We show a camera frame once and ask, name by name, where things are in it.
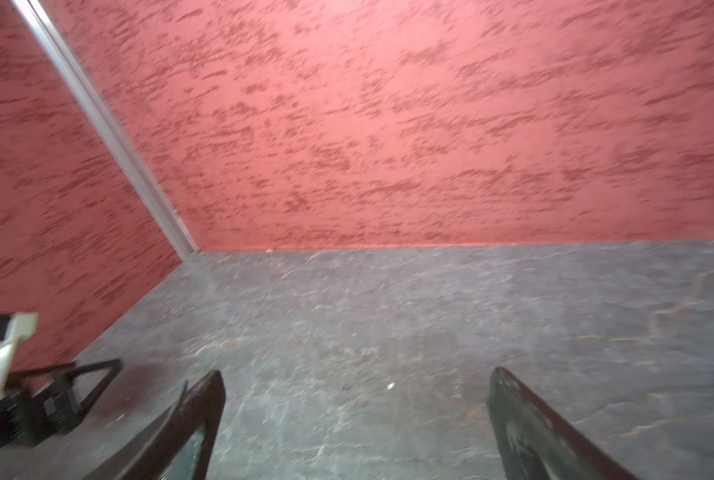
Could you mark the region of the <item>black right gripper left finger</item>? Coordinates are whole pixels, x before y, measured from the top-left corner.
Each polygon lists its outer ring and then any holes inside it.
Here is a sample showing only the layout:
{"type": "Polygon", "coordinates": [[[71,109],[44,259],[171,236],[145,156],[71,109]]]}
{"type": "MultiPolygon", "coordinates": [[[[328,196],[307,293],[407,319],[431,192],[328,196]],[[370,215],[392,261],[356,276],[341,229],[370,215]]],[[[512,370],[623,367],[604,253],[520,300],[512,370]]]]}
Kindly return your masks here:
{"type": "Polygon", "coordinates": [[[204,479],[226,403],[221,372],[212,370],[88,479],[204,479]]]}

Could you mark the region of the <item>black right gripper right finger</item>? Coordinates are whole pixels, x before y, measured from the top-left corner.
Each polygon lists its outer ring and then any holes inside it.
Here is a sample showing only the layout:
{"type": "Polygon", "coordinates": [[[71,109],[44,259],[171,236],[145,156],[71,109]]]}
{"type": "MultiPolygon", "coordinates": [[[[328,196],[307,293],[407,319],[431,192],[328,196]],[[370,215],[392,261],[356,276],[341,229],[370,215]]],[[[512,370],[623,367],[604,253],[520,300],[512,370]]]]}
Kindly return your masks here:
{"type": "Polygon", "coordinates": [[[487,402],[508,479],[633,479],[540,396],[503,367],[487,402]]]}

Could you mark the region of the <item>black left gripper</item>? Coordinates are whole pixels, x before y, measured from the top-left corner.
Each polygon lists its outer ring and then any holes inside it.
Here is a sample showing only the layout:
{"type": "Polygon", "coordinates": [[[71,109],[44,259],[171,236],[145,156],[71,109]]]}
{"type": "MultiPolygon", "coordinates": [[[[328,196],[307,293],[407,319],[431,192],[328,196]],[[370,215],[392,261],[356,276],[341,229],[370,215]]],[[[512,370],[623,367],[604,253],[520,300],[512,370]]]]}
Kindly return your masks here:
{"type": "Polygon", "coordinates": [[[54,364],[8,375],[0,400],[0,449],[35,447],[78,426],[122,371],[122,360],[54,364]]]}

